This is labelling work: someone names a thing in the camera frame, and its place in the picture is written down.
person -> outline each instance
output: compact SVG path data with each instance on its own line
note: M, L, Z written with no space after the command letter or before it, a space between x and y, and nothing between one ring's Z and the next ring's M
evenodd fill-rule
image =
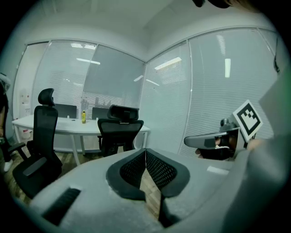
M0 147L3 151L4 156L4 172L9 171L13 164L13 160L11 159L10 154L8 153L8 148L10 147L7 138L5 136L5 123L7 119L8 113L8 99L6 92L10 87L10 80L6 77L6 75L0 73Z

desk leg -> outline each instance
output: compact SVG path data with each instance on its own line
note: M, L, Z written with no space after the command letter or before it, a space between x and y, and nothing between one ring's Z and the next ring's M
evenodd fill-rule
M14 127L15 127L16 139L17 139L18 143L20 143L21 140L20 140L20 136L19 136L19 128L18 128L18 126L14 126Z
M146 148L146 140L147 140L147 132L145 132L144 144L142 145L143 148Z
M83 138L83 136L80 136L80 141L81 141L82 153L83 153L83 155L85 155L85 147L84 147L84 138Z
M72 140L73 154L74 154L74 157L75 157L76 164L78 166L78 165L80 165L80 161L79 161L79 158L78 158L78 152L77 152L77 148L76 148L76 144L75 144L75 138L74 138L74 135L70 135L70 137L71 137L71 140Z

white wall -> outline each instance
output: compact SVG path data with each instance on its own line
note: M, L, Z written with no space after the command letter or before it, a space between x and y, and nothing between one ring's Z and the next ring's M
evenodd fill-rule
M14 82L17 73L17 66L22 58L22 52L25 51L25 40L27 36L35 28L39 20L43 17L43 11L39 5L35 6L24 19L19 22L11 33L2 53L0 54L0 72L6 74L11 79L11 87L7 92L9 101L9 112L6 121L6 137L10 138L14 135L12 129L12 95Z
M227 27L253 26L274 30L263 15L234 7L220 9L208 1L196 7L191 0L175 0L147 25L150 44L147 60L173 44L197 34Z
M50 39L92 41L116 48L145 60L149 37L133 22L114 15L57 13L45 17L27 38L27 42Z

gray chair armrest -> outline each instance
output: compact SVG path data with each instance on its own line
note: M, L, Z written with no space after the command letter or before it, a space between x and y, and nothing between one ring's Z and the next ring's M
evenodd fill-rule
M22 147L25 147L25 143L24 142L14 144L13 146L8 148L8 153L12 153L13 151L16 151L16 150L18 150L18 149L20 149Z
M26 168L23 171L23 174L25 176L30 176L33 173L35 173L38 169L40 169L45 163L46 163L47 159L46 157L42 157L39 160L37 160L36 162L34 162L33 164L31 164L28 168Z

mesh chair back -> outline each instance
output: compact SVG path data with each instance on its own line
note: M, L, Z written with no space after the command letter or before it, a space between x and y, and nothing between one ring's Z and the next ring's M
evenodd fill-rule
M108 150L115 148L111 154L116 153L116 147L121 145L131 145L134 138L142 128L144 122L141 120L121 122L114 119L99 119L98 127L103 137L102 151L110 155Z
M58 111L52 107L37 106L34 115L33 141L36 155L45 156L60 166L61 161L54 153L53 144Z

